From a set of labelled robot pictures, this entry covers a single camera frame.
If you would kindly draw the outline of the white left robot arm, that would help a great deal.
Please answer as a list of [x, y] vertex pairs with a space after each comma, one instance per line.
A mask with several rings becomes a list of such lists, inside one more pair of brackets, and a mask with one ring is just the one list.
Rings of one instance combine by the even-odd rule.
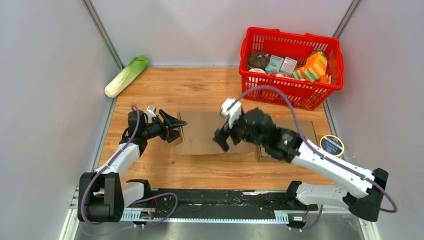
[[127, 122], [115, 153], [101, 167], [80, 176], [77, 217], [81, 222], [116, 223], [134, 202], [148, 207], [153, 201], [148, 181], [133, 179], [122, 185], [121, 177], [142, 156], [148, 140], [159, 137], [171, 143], [180, 136], [178, 128], [187, 125], [154, 105], [146, 111], [133, 105]]

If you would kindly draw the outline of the cardboard sheet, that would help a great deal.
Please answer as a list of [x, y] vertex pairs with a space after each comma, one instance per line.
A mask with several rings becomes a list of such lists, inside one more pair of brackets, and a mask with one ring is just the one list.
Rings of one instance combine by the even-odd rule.
[[187, 122], [179, 128], [181, 143], [174, 152], [183, 155], [214, 155], [214, 154], [249, 154], [255, 153], [257, 147], [248, 142], [235, 145], [228, 138], [228, 151], [213, 141], [214, 133], [225, 123], [225, 119], [216, 111], [180, 111], [178, 118]]

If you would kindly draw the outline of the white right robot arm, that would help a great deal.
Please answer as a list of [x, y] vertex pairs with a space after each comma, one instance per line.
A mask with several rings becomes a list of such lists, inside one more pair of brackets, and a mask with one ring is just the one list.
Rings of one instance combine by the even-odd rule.
[[228, 138], [235, 145], [252, 143], [275, 160], [310, 169], [335, 183], [313, 185], [292, 181], [285, 195], [289, 208], [296, 210], [302, 205], [329, 205], [345, 208], [369, 222], [378, 220], [389, 176], [386, 170], [369, 170], [329, 155], [299, 133], [278, 127], [259, 108], [244, 112], [240, 105], [222, 106], [220, 114], [227, 120], [222, 128], [215, 131], [213, 141], [224, 152], [230, 149]]

